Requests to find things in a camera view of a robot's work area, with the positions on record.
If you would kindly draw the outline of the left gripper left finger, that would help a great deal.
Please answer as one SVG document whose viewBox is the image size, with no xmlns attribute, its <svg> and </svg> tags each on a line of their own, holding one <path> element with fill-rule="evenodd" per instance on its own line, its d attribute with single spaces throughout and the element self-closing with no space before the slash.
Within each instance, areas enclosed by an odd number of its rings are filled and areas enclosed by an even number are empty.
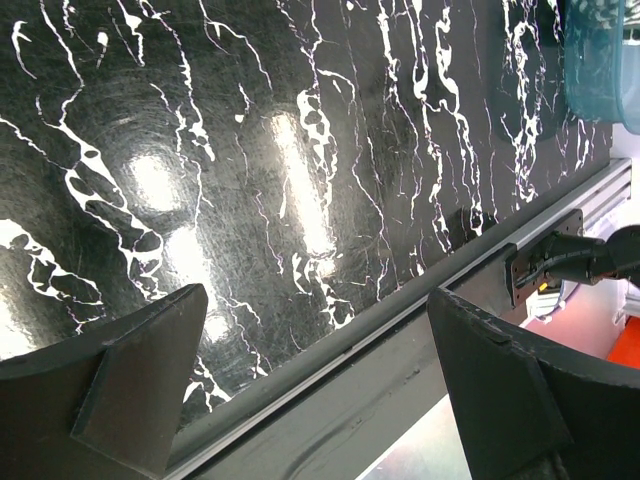
<svg viewBox="0 0 640 480">
<path fill-rule="evenodd" d="M 1 363 L 4 479 L 160 479 L 208 297 L 187 285 Z"/>
</svg>

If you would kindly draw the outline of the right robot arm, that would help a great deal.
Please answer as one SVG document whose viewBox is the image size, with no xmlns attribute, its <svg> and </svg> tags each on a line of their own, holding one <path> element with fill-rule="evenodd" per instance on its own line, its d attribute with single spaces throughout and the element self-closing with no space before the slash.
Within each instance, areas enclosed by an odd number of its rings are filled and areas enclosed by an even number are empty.
<svg viewBox="0 0 640 480">
<path fill-rule="evenodd" d="M 509 261 L 511 294 L 550 280 L 595 285 L 602 280 L 626 280 L 639 285 L 639 227 L 630 225 L 608 239 L 554 231 Z"/>
</svg>

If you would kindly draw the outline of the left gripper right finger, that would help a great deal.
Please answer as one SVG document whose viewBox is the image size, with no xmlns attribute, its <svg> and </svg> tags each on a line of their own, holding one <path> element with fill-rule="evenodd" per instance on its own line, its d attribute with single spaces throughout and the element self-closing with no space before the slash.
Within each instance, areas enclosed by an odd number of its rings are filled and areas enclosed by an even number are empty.
<svg viewBox="0 0 640 480">
<path fill-rule="evenodd" d="M 429 295 L 427 313 L 472 478 L 638 478 L 638 370 L 446 289 Z"/>
</svg>

